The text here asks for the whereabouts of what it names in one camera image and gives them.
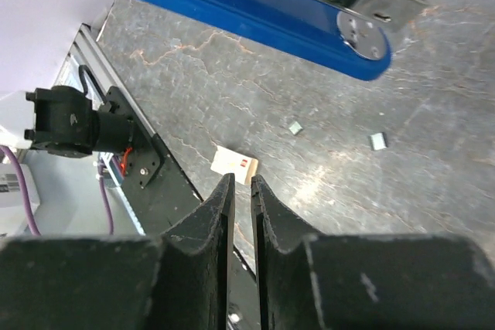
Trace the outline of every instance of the gray table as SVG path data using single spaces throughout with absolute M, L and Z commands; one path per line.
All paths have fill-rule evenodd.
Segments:
M 495 0 L 430 1 L 369 83 L 138 0 L 117 0 L 100 44 L 203 196 L 223 145 L 326 233 L 449 231 L 495 258 Z M 391 146 L 373 152 L 379 131 Z M 249 188 L 237 195 L 253 265 Z

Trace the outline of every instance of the black cable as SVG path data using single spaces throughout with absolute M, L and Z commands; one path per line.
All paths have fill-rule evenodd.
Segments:
M 105 93 L 101 89 L 100 84 L 98 84 L 96 77 L 94 77 L 93 72 L 90 70 L 90 68 L 87 65 L 79 65 L 79 68 L 77 69 L 77 72 L 79 73 L 79 80 L 80 83 L 83 85 L 83 93 L 86 96 L 89 92 L 89 88 L 87 85 L 86 81 L 86 75 L 87 74 L 90 77 L 91 83 L 93 84 L 94 89 L 97 90 L 98 94 L 100 95 L 101 99 L 103 100 L 103 103 L 105 103 Z

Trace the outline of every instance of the blue edge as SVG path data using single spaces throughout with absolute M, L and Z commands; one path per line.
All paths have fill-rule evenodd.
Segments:
M 318 0 L 143 0 L 360 80 L 377 79 L 391 64 L 359 57 L 343 43 L 338 9 Z

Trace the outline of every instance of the red wire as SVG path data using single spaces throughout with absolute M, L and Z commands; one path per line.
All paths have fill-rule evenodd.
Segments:
M 125 171 L 127 170 L 127 157 L 132 151 L 132 147 L 129 147 L 127 150 L 124 152 L 124 156 L 122 156 L 122 162 L 121 162 L 121 171 L 122 175 L 125 175 Z

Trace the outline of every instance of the metal disc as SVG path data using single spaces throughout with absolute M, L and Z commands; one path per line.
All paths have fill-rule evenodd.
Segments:
M 359 56 L 378 61 L 387 52 L 387 41 L 379 27 L 349 13 L 340 12 L 337 26 L 344 42 Z

